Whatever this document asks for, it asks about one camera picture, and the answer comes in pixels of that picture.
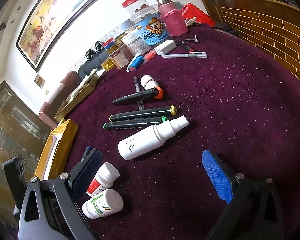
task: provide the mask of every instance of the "red lid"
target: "red lid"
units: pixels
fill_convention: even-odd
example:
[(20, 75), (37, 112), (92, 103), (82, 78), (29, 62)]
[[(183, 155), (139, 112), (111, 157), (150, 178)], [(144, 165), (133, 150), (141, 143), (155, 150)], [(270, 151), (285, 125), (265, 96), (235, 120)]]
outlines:
[(126, 8), (127, 6), (132, 5), (133, 3), (135, 3), (136, 1), (138, 1), (138, 0), (126, 0), (126, 1), (122, 4), (122, 7), (123, 7), (123, 8)]

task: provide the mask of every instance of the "brick pattern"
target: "brick pattern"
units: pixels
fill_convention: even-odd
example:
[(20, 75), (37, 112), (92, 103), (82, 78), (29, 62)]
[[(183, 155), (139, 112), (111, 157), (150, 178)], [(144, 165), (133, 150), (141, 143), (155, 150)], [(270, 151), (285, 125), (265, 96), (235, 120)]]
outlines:
[(300, 28), (251, 11), (220, 7), (241, 38), (266, 52), (300, 80)]

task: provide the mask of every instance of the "table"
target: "table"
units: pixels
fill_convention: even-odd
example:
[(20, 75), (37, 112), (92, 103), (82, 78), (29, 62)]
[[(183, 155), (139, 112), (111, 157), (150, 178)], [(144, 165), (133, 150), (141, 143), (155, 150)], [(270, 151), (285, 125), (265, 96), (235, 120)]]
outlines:
[[(89, 220), (101, 239), (203, 239), (226, 206), (202, 166), (206, 148), (235, 172), (273, 179), (286, 237), (300, 223), (300, 81), (245, 41), (205, 25), (190, 28), (184, 38), (194, 34), (201, 42), (193, 48), (208, 58), (156, 56), (131, 73), (111, 70), (69, 115), (79, 130), (66, 171), (90, 145), (121, 173), (113, 189), (122, 195), (123, 210)], [(177, 47), (171, 53), (184, 50)], [(145, 107), (176, 105), (178, 116), (186, 115), (190, 125), (164, 146), (126, 161), (117, 145), (135, 131), (102, 126), (111, 114), (137, 110), (112, 101), (134, 93), (134, 76), (145, 74), (165, 91), (163, 100), (146, 101)]]

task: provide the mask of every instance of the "painting of horses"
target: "painting of horses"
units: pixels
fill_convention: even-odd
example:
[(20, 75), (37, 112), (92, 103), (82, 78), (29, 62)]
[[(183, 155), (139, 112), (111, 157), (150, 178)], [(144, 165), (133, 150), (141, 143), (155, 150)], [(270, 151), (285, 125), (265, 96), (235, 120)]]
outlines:
[(19, 35), (17, 47), (38, 72), (70, 24), (95, 0), (39, 0)]

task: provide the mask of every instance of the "white pen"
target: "white pen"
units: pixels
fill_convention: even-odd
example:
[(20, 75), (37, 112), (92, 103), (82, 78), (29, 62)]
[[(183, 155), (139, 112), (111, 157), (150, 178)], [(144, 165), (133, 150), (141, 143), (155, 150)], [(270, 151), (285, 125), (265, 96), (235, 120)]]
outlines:
[(189, 54), (170, 54), (170, 55), (163, 55), (163, 58), (170, 58), (170, 57), (195, 57), (195, 58), (206, 58), (207, 53), (205, 52), (190, 52)]

